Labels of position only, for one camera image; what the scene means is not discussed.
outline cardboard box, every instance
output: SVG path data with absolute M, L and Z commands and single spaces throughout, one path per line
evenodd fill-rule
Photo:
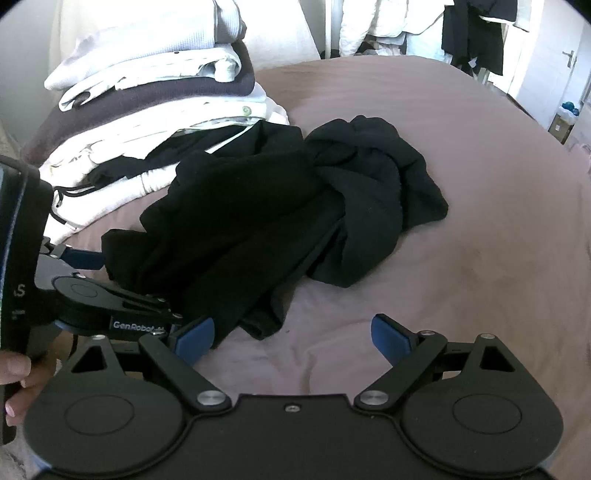
M 564 145 L 566 139 L 569 137 L 570 131 L 573 129 L 572 125 L 559 117 L 558 114 L 554 116 L 554 121 L 550 125 L 550 135 Z

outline white door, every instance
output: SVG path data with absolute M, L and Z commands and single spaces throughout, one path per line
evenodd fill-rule
M 584 24 L 584 18 L 565 0 L 544 1 L 537 41 L 521 87 L 513 96 L 545 129 L 569 82 Z

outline mattress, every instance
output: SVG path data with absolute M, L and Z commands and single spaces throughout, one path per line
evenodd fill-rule
M 450 341 L 500 337 L 557 403 L 558 479 L 591 471 L 591 185 L 552 136 L 462 72 L 419 57 L 352 57 L 266 70 L 257 80 L 305 134 L 335 119 L 378 116 L 423 154 L 447 218 L 404 235 L 350 288 L 303 278 L 283 329 L 235 330 L 195 368 L 238 393 L 353 396 L 389 369 L 369 322 L 385 313 Z M 68 243 L 100 249 L 110 228 L 140 229 L 156 192 Z

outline silver screw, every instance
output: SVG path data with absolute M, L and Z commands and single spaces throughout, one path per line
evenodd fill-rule
M 366 390 L 363 392 L 359 399 L 366 405 L 379 406 L 384 405 L 388 400 L 388 394 L 381 390 Z
M 214 407 L 226 401 L 226 394 L 219 390 L 206 390 L 197 395 L 197 401 L 206 407 Z

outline white folded shirt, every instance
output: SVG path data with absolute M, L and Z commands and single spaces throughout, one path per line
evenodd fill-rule
M 75 98 L 84 92 L 89 95 L 80 105 L 113 87 L 124 90 L 163 80 L 211 77 L 217 82 L 231 82 L 241 68 L 240 58 L 229 44 L 201 50 L 159 53 L 123 61 L 79 81 L 64 93 L 59 106 L 63 112 L 70 110 Z
M 63 90 L 123 61 L 177 50 L 213 48 L 246 33 L 234 0 L 177 0 L 170 10 L 148 20 L 104 28 L 76 41 L 74 52 L 45 80 L 48 90 Z
M 98 164 L 121 155 L 146 158 L 179 130 L 252 125 L 259 119 L 288 124 L 285 110 L 257 83 L 247 97 L 174 100 L 69 138 L 51 153 L 39 171 L 41 178 L 53 186 L 75 187 Z
M 269 116 L 268 121 L 276 124 L 289 125 L 285 110 L 281 107 L 278 108 L 283 111 L 283 114 L 274 112 L 274 114 Z M 249 129 L 250 127 L 244 129 L 232 138 L 207 149 L 206 152 L 215 152 L 235 138 L 246 133 Z M 177 165 L 178 163 L 150 170 L 131 179 L 120 179 L 84 196 L 65 196 L 61 204 L 56 192 L 51 208 L 65 223 L 59 222 L 50 215 L 47 219 L 44 236 L 49 237 L 52 243 L 59 244 L 92 222 L 117 210 L 120 206 L 169 186 L 176 176 Z

